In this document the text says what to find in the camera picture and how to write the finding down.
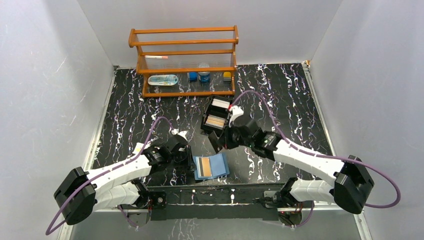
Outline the orange credit card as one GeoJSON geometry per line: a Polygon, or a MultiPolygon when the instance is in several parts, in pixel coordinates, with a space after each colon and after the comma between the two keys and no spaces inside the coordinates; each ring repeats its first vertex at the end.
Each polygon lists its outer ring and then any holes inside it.
{"type": "Polygon", "coordinates": [[[199,157],[197,165],[198,175],[201,178],[212,177],[212,169],[209,157],[199,157]]]}

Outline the blue card holder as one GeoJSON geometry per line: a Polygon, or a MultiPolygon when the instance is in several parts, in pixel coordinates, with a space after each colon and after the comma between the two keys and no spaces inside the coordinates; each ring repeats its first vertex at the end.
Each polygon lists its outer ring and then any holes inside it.
{"type": "Polygon", "coordinates": [[[195,163],[194,179],[197,181],[216,179],[216,178],[224,177],[230,174],[227,156],[225,153],[218,153],[212,156],[194,156],[193,159],[195,163]],[[210,159],[212,177],[199,177],[199,174],[198,174],[198,158],[199,157],[208,157],[210,159]]]}

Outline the black card tray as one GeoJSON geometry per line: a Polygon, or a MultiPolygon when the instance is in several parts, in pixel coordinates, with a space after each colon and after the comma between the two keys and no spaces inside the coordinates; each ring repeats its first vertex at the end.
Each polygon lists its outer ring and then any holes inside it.
{"type": "Polygon", "coordinates": [[[229,107],[233,98],[212,95],[208,98],[208,105],[201,119],[200,129],[204,135],[215,132],[218,136],[222,134],[229,119],[229,107]]]}

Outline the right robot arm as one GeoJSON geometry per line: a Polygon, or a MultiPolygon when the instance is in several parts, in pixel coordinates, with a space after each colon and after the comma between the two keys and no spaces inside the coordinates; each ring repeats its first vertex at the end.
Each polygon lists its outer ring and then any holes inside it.
{"type": "Polygon", "coordinates": [[[280,191],[282,202],[288,207],[317,201],[336,204],[349,213],[360,214],[374,187],[368,170],[354,156],[349,156],[347,161],[327,155],[321,157],[319,152],[286,142],[279,133],[262,130],[247,115],[234,121],[208,116],[201,129],[208,133],[216,152],[249,147],[261,158],[289,164],[318,177],[317,180],[296,177],[288,180],[280,191]]]}

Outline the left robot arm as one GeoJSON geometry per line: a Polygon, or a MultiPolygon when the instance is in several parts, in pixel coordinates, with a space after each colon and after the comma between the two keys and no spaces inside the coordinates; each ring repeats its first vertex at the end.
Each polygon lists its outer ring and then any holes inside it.
{"type": "Polygon", "coordinates": [[[189,158],[187,132],[180,131],[160,145],[138,142],[132,155],[106,167],[72,169],[53,197],[68,225],[85,220],[92,212],[119,205],[144,208],[149,194],[134,181],[163,171],[172,163],[189,158]]]}

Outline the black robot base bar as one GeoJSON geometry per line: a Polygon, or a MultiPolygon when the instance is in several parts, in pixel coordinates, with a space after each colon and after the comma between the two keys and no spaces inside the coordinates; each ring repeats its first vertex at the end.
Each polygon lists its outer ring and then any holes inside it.
{"type": "Polygon", "coordinates": [[[152,219],[261,219],[297,225],[304,207],[283,199],[281,183],[152,186],[152,219]]]}

